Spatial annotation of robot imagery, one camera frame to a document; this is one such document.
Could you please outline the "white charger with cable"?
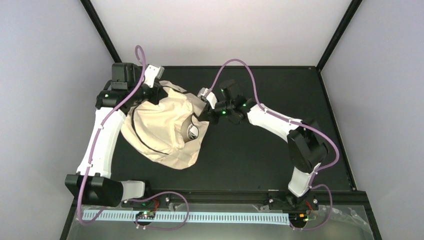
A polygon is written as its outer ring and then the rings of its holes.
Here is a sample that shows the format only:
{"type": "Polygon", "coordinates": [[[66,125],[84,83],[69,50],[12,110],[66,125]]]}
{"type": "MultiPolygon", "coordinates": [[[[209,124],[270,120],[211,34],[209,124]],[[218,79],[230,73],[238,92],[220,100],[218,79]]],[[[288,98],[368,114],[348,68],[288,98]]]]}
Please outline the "white charger with cable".
{"type": "Polygon", "coordinates": [[[193,123],[190,123],[187,127],[186,134],[189,140],[195,140],[199,137],[199,128],[193,123]]]}

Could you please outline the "beige canvas backpack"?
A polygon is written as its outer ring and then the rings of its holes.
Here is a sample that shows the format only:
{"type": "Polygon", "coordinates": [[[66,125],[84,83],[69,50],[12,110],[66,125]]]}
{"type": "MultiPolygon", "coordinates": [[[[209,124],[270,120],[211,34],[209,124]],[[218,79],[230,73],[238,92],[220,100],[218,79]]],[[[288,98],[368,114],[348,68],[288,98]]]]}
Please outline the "beige canvas backpack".
{"type": "Polygon", "coordinates": [[[130,109],[120,132],[127,142],[152,162],[183,170],[199,157],[209,122],[198,121],[205,102],[182,87],[162,80],[168,96],[159,104],[145,101],[130,109]],[[187,137],[187,127],[199,129],[194,140],[187,137]]]}

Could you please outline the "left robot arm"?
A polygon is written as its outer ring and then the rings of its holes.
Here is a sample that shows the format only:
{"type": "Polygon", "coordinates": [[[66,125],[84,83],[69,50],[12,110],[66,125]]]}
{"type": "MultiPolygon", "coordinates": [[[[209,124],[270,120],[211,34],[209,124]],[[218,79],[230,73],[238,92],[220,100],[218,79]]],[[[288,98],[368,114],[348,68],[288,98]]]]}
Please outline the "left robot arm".
{"type": "Polygon", "coordinates": [[[158,83],[164,68],[149,64],[114,63],[112,79],[96,97],[93,131],[86,153],[65,186],[79,205],[116,207],[143,197],[146,184],[140,180],[112,180],[112,160],[123,123],[132,107],[145,101],[158,105],[168,96],[158,83]]]}

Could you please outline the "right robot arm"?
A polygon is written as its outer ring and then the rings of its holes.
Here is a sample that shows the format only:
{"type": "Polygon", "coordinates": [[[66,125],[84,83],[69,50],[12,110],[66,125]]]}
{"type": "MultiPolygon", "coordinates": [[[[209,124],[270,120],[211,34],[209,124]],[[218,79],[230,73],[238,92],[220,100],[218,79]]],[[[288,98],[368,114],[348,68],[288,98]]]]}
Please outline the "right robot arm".
{"type": "Polygon", "coordinates": [[[220,118],[226,118],[233,124],[242,121],[261,127],[288,144],[289,159],[294,169],[288,184],[285,204],[293,210],[305,203],[305,194],[312,188],[314,173],[328,154],[323,138],[317,134],[318,125],[312,120],[289,118],[267,108],[252,98],[246,98],[234,80],[221,85],[223,100],[203,87],[197,97],[205,102],[198,119],[217,124],[220,118]]]}

